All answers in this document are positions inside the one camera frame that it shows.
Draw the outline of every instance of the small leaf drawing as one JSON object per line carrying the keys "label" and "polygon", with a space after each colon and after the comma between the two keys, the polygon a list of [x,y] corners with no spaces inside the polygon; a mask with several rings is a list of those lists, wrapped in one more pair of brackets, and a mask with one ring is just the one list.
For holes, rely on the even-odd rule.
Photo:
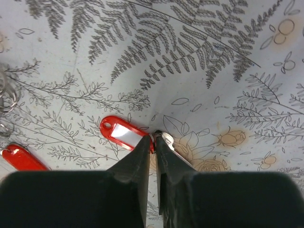
{"label": "small leaf drawing", "polygon": [[139,129],[145,131],[145,130],[148,130],[149,127],[140,127]]}
{"label": "small leaf drawing", "polygon": [[227,166],[227,163],[225,162],[225,160],[223,160],[222,164],[223,164],[224,167]]}
{"label": "small leaf drawing", "polygon": [[294,9],[293,11],[289,12],[288,15],[289,15],[289,16],[292,16],[292,15],[296,15],[296,14],[298,14],[298,13],[300,13],[300,12],[301,12],[301,11],[300,11],[299,9],[296,9],[296,10]]}
{"label": "small leaf drawing", "polygon": [[24,35],[30,35],[33,34],[35,31],[28,29],[28,28],[21,28],[18,30],[19,33],[24,34]]}
{"label": "small leaf drawing", "polygon": [[179,98],[171,103],[171,105],[183,105],[189,101],[188,98]]}
{"label": "small leaf drawing", "polygon": [[207,135],[210,133],[210,129],[209,128],[206,128],[204,130],[201,130],[199,133],[198,133],[198,136],[202,137],[204,135]]}
{"label": "small leaf drawing", "polygon": [[127,118],[127,122],[130,123],[132,120],[132,117],[131,117],[131,113],[128,113],[128,118]]}
{"label": "small leaf drawing", "polygon": [[169,134],[173,135],[174,137],[182,138],[184,136],[181,133],[181,127],[183,124],[179,120],[177,120],[173,117],[164,115],[163,124],[164,124],[167,132]]}
{"label": "small leaf drawing", "polygon": [[251,154],[251,152],[240,153],[240,155],[246,155],[246,154]]}
{"label": "small leaf drawing", "polygon": [[290,51],[290,52],[287,54],[287,56],[286,56],[286,58],[285,58],[285,62],[289,60],[289,58],[290,58],[290,56],[291,56],[291,53],[292,53],[292,51]]}
{"label": "small leaf drawing", "polygon": [[17,32],[15,32],[15,35],[16,35],[18,38],[20,38],[20,39],[23,39],[23,38],[24,38],[21,34],[19,34],[19,33],[17,33]]}
{"label": "small leaf drawing", "polygon": [[189,129],[190,129],[189,125],[186,122],[184,122],[184,124],[181,127],[181,133],[183,135],[186,135],[188,133]]}
{"label": "small leaf drawing", "polygon": [[191,112],[196,112],[197,110],[199,110],[201,107],[201,104],[197,104],[192,110]]}
{"label": "small leaf drawing", "polygon": [[276,32],[276,29],[273,25],[269,25],[269,29],[272,31],[272,32]]}
{"label": "small leaf drawing", "polygon": [[215,98],[214,100],[214,104],[217,105],[219,103],[219,96],[217,96],[217,98]]}
{"label": "small leaf drawing", "polygon": [[255,162],[255,161],[262,161],[264,160],[264,158],[254,158],[254,159],[251,159],[251,161]]}
{"label": "small leaf drawing", "polygon": [[301,159],[301,158],[292,158],[291,160],[294,161],[294,162],[295,162],[295,161],[296,161],[296,162],[303,161],[303,159]]}
{"label": "small leaf drawing", "polygon": [[286,16],[294,7],[295,0],[291,0],[284,10],[284,16]]}
{"label": "small leaf drawing", "polygon": [[270,155],[270,151],[265,155],[265,159]]}
{"label": "small leaf drawing", "polygon": [[283,65],[283,63],[281,63],[281,62],[276,62],[276,63],[274,63],[274,66],[276,67],[279,67],[279,66],[281,66],[281,65]]}
{"label": "small leaf drawing", "polygon": [[274,38],[274,36],[271,36],[267,40],[265,40],[264,43],[261,45],[260,50],[263,50],[266,47],[268,47],[271,44],[271,41],[273,38]]}

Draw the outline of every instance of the red key tag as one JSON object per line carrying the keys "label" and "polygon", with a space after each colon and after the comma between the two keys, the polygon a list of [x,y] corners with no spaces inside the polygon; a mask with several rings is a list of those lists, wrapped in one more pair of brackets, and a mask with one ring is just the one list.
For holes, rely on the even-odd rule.
{"label": "red key tag", "polygon": [[25,148],[10,144],[2,151],[2,157],[19,171],[42,171],[48,170],[37,158]]}
{"label": "red key tag", "polygon": [[107,116],[100,123],[100,132],[108,140],[132,151],[143,136],[148,133],[139,130],[117,116]]}

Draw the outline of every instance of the flower drawing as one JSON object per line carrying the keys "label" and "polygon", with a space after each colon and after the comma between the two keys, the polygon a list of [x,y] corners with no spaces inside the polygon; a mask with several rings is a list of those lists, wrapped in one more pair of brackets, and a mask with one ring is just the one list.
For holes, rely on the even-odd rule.
{"label": "flower drawing", "polygon": [[223,146],[232,146],[235,147],[237,145],[240,145],[245,139],[246,135],[243,131],[230,131],[231,128],[229,127],[229,130],[224,135],[214,135],[218,138],[218,145]]}
{"label": "flower drawing", "polygon": [[213,159],[206,159],[206,160],[193,160],[194,168],[197,171],[201,172],[218,172],[218,171],[229,171],[230,167],[227,167],[227,163],[225,160],[222,162],[217,161],[216,157]]}
{"label": "flower drawing", "polygon": [[263,169],[269,169],[271,165],[273,165],[276,162],[275,154],[271,153],[270,151],[265,155],[264,158],[254,158],[251,159],[251,161],[254,162],[255,165],[258,165],[258,170]]}

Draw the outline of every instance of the fern leaf drawing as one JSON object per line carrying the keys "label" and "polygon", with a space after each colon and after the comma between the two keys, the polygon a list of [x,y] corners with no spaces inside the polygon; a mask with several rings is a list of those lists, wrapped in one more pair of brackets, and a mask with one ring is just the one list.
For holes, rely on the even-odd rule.
{"label": "fern leaf drawing", "polygon": [[38,19],[43,14],[43,4],[40,2],[40,0],[26,0],[25,3],[28,5],[29,14],[35,18]]}
{"label": "fern leaf drawing", "polygon": [[91,28],[92,24],[95,24],[93,17],[100,17],[100,12],[97,9],[104,9],[105,6],[102,1],[73,0],[70,8],[73,9],[71,44],[73,51],[76,52],[81,33],[84,33],[87,28]]}
{"label": "fern leaf drawing", "polygon": [[166,53],[169,49],[175,50],[176,36],[173,27],[168,23],[169,17],[153,11],[143,13],[139,16],[141,28],[137,29],[132,45],[124,51],[114,70],[111,73],[111,83],[124,71],[136,63],[147,61],[146,53],[154,57],[156,54],[161,55],[162,46]]}
{"label": "fern leaf drawing", "polygon": [[213,47],[204,34],[186,26],[182,28],[176,51],[170,50],[169,54],[161,57],[162,60],[156,60],[155,65],[150,64],[150,69],[144,71],[146,78],[142,78],[140,83],[143,90],[148,90],[160,78],[166,77],[168,73],[174,74],[174,71],[204,70],[213,57]]}
{"label": "fern leaf drawing", "polygon": [[280,6],[280,3],[283,0],[278,0],[276,4],[274,4],[271,8],[268,9],[267,12],[263,13],[263,16],[258,15],[257,20],[251,20],[251,24],[245,25],[245,32],[239,31],[237,35],[234,35],[233,38],[236,41],[236,51],[240,54],[236,55],[236,59],[234,60],[234,80],[238,82],[242,75],[252,66],[252,62],[250,62],[246,56],[250,55],[250,50],[252,49],[251,44],[254,44],[254,38],[258,37],[258,32],[262,31],[262,27],[266,25],[266,22],[269,20],[271,16],[273,16],[274,12]]}
{"label": "fern leaf drawing", "polygon": [[94,29],[96,36],[92,36],[89,47],[89,62],[94,63],[96,58],[106,51],[112,44],[118,44],[117,39],[124,40],[122,30],[129,36],[131,29],[136,29],[134,18],[138,18],[138,11],[130,2],[107,2],[110,9],[103,9],[104,17],[100,17],[101,24]]}
{"label": "fern leaf drawing", "polygon": [[26,0],[30,15],[38,19],[43,14],[47,18],[48,25],[53,33],[54,37],[58,39],[58,28],[65,22],[64,7],[68,7],[65,0]]}
{"label": "fern leaf drawing", "polygon": [[[223,11],[217,10],[217,16],[221,23],[211,21],[212,27],[205,28],[207,33],[209,33],[211,36],[215,36],[220,41],[222,37],[233,37],[232,32],[237,31],[236,24],[242,23],[242,20],[238,15],[245,14],[245,11],[242,8],[248,7],[245,0],[230,0],[229,2],[230,5],[221,4]],[[230,40],[230,44],[234,49],[237,49],[235,47],[237,45],[235,41]],[[206,71],[207,88],[210,88],[216,74],[219,73],[226,66],[226,64],[230,64],[234,58],[234,53],[230,48],[216,43],[214,44],[214,47],[221,53],[219,55],[215,55],[215,59],[211,61],[212,64],[208,66],[208,70]]]}
{"label": "fern leaf drawing", "polygon": [[216,17],[215,11],[205,9],[206,5],[217,8],[218,0],[175,0],[176,5],[171,6],[171,10],[176,16],[186,24],[211,27],[212,20]]}

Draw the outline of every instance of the botanical print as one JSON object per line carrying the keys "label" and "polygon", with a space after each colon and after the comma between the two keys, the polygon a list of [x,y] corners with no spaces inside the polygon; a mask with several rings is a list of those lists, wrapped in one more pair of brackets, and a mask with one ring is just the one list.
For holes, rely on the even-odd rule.
{"label": "botanical print", "polygon": [[276,156],[274,153],[272,154],[269,151],[264,158],[254,158],[251,159],[251,161],[253,161],[255,165],[259,166],[257,169],[258,171],[260,171],[260,168],[266,170],[269,169],[271,165],[275,164]]}
{"label": "botanical print", "polygon": [[283,74],[286,74],[286,71],[293,70],[295,68],[295,62],[293,60],[290,60],[291,54],[292,54],[292,51],[290,51],[287,54],[283,63],[282,62],[274,63],[274,66],[277,66],[277,67],[282,66],[281,71]]}
{"label": "botanical print", "polygon": [[298,83],[296,95],[290,94],[289,104],[284,104],[281,102],[284,94],[278,92],[282,83],[276,84],[275,79],[276,74],[250,75],[246,81],[249,83],[247,88],[252,88],[251,91],[243,91],[243,95],[238,97],[237,106],[233,107],[237,113],[231,113],[228,118],[230,122],[237,122],[253,130],[254,134],[250,137],[258,139],[257,143],[264,141],[276,144],[302,140],[304,123],[301,118],[304,113],[298,109],[304,107],[301,100],[304,87]]}
{"label": "botanical print", "polygon": [[[304,195],[302,1],[5,1],[1,65],[20,100],[1,147],[105,170],[130,153],[100,133],[117,115],[172,135],[198,171],[277,171]],[[147,228],[162,227],[155,171],[152,154]]]}
{"label": "botanical print", "polygon": [[[124,110],[121,104],[127,104],[128,109],[133,112],[148,108],[150,106],[148,96],[143,95],[142,91],[134,90],[128,93],[121,92],[115,99],[111,94],[104,94],[104,91],[108,90],[105,83],[92,82],[90,85],[79,85],[79,78],[83,77],[79,70],[77,76],[66,72],[62,82],[28,83],[28,78],[39,75],[40,65],[41,62],[34,59],[32,64],[25,62],[23,67],[3,66],[7,76],[16,83],[16,89],[21,92],[21,97],[27,97],[30,105],[43,107],[44,115],[37,116],[25,102],[19,103],[13,113],[5,114],[5,119],[2,119],[5,124],[14,123],[14,133],[9,139],[1,141],[1,147],[9,142],[17,142],[30,151],[47,149],[52,157],[72,161],[80,168],[89,169],[99,167],[100,159],[120,160],[119,154],[125,149],[100,134],[100,116],[87,115],[86,118],[80,118],[77,125],[72,125],[64,121],[56,112],[47,109],[52,108],[54,100],[59,100],[66,111],[84,116],[86,112],[81,109],[81,102],[85,101],[97,109],[103,109],[104,112],[122,114]],[[72,95],[72,90],[76,87],[78,91],[76,95],[74,93]],[[30,137],[25,131],[30,131],[36,136]],[[99,145],[104,146],[112,154],[97,153],[95,147],[91,145],[86,148],[80,134],[96,138]]]}
{"label": "botanical print", "polygon": [[224,135],[214,135],[218,138],[218,145],[235,147],[240,145],[245,139],[246,135],[243,131],[230,131],[231,128]]}
{"label": "botanical print", "polygon": [[[294,5],[295,5],[295,0],[291,0],[284,10],[284,16],[286,15],[293,16],[301,12],[299,9],[293,9]],[[269,37],[267,40],[264,41],[264,43],[260,47],[261,50],[267,48],[272,41],[277,45],[284,44],[288,39],[288,36],[294,31],[295,23],[292,19],[288,18],[282,20],[278,25],[277,29],[273,25],[269,25],[269,29],[270,31],[275,33],[275,35],[272,35],[271,37]]]}
{"label": "botanical print", "polygon": [[[219,0],[164,0],[148,3],[73,0],[69,5],[65,0],[27,0],[26,4],[33,18],[47,18],[50,30],[57,39],[59,28],[66,22],[66,8],[71,8],[71,42],[74,52],[77,52],[82,35],[94,28],[88,47],[91,64],[111,47],[131,37],[130,45],[117,59],[112,70],[111,83],[120,75],[125,75],[128,69],[158,56],[155,63],[144,70],[146,77],[139,83],[142,90],[148,90],[162,77],[169,76],[169,73],[198,69],[206,71],[206,85],[210,88],[217,74],[230,63],[234,63],[234,80],[240,81],[252,65],[261,67],[248,56],[252,53],[258,34],[282,1],[278,0],[266,12],[260,12],[250,24],[244,24],[242,20],[250,11],[246,0],[229,0],[227,3]],[[298,13],[292,10],[292,2],[286,14]],[[170,13],[154,9],[153,5],[157,4],[168,4]]]}

